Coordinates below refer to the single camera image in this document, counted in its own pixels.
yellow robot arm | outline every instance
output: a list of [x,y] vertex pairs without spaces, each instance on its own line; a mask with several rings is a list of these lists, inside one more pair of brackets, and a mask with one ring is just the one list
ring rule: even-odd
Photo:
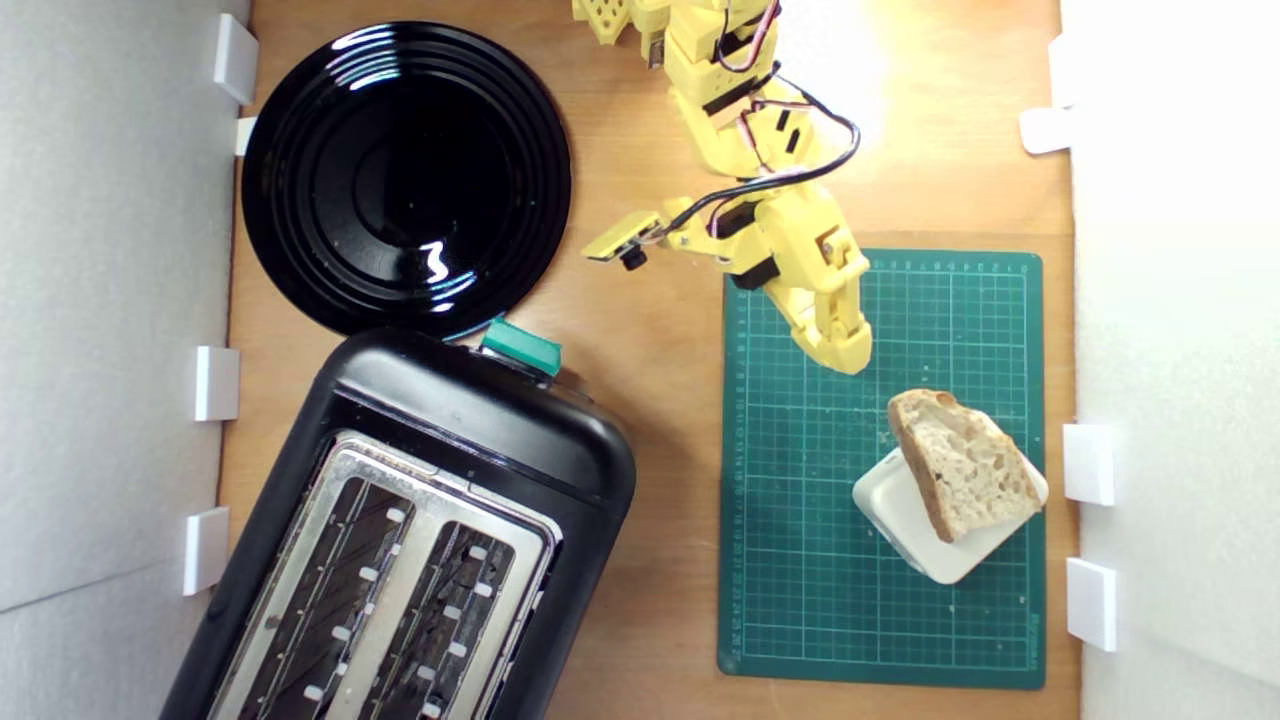
[[[713,258],[739,287],[765,292],[813,360],[841,373],[863,370],[872,329],[861,313],[860,278],[870,265],[836,201],[812,182],[852,156],[859,133],[776,77],[777,0],[573,3],[575,17],[591,22],[602,42],[617,37],[617,18],[643,18],[636,24],[648,28],[641,28],[649,33],[645,58],[666,68],[671,99],[703,164],[754,178],[696,202],[681,197],[660,211],[632,213],[582,255],[621,260],[628,270],[644,265],[650,247]],[[662,41],[653,35],[659,24]],[[603,37],[602,28],[613,35]],[[815,127],[819,115],[851,132],[850,147],[835,160]]]

white dish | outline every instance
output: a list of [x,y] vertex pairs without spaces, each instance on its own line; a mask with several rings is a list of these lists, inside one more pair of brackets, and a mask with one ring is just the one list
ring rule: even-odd
[[[1048,483],[1025,456],[1023,462],[1043,506],[1048,500]],[[959,583],[1034,516],[970,530],[954,543],[942,542],[929,523],[920,488],[901,447],[895,447],[854,483],[854,502],[911,568],[943,585]]]

black plate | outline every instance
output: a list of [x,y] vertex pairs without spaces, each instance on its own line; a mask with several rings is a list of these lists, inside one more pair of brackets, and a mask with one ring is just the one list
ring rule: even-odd
[[316,322],[449,338],[534,287],[570,184],[559,117],[518,58],[398,22],[316,50],[271,92],[242,202],[268,275]]

bread crust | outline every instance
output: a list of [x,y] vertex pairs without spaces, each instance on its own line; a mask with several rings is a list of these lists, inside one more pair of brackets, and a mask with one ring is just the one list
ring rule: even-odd
[[[902,448],[902,457],[906,459],[906,466],[911,469],[911,475],[915,477],[915,484],[920,488],[920,497],[924,500],[924,510],[929,514],[929,524],[933,525],[933,532],[937,533],[938,539],[942,542],[955,542],[955,533],[952,533],[951,527],[947,525],[946,519],[942,516],[942,501],[938,498],[938,478],[933,477],[929,464],[924,460],[920,445],[902,421],[902,404],[909,396],[910,393],[904,393],[890,401],[888,427],[893,432],[893,437],[897,438],[899,447]],[[955,398],[947,393],[938,393],[938,401],[954,404]]]
[[938,489],[941,486],[940,480],[942,480],[942,473],[931,468],[928,455],[919,441],[918,433],[914,428],[909,427],[909,419],[916,409],[928,407],[931,405],[937,405],[947,411],[964,413],[966,414],[966,419],[973,419],[973,414],[982,418],[984,420],[980,423],[984,427],[983,433],[993,442],[1005,446],[1005,451],[1009,456],[1019,459],[1016,468],[1010,468],[1009,471],[1019,475],[1020,493],[1037,506],[1043,505],[1039,495],[1036,492],[1036,488],[1030,482],[1030,477],[1027,474],[1025,466],[1021,464],[1021,452],[1018,450],[1018,443],[1015,443],[1014,438],[1009,437],[1007,433],[1002,432],[995,421],[977,410],[961,406],[956,401],[955,396],[948,392],[925,388],[909,389],[890,400],[888,425],[893,432],[893,436],[897,438],[897,443],[902,450],[902,457],[906,460],[908,468],[911,469],[911,477],[915,478],[915,484],[920,489],[920,498],[924,501],[924,509],[928,512],[929,524],[933,525],[933,532],[938,536],[938,539],[951,543],[964,533],[957,532],[957,529],[947,521],[946,515],[942,511],[943,498],[941,496],[941,491]]

white wall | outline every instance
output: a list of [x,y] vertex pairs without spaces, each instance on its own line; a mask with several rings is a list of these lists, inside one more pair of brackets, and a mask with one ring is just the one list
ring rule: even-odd
[[1079,418],[1120,430],[1119,650],[1084,716],[1280,717],[1280,69],[1268,3],[1064,0]]
[[248,0],[0,0],[0,717],[146,717],[207,598],[192,418],[227,336],[238,109],[210,79]]

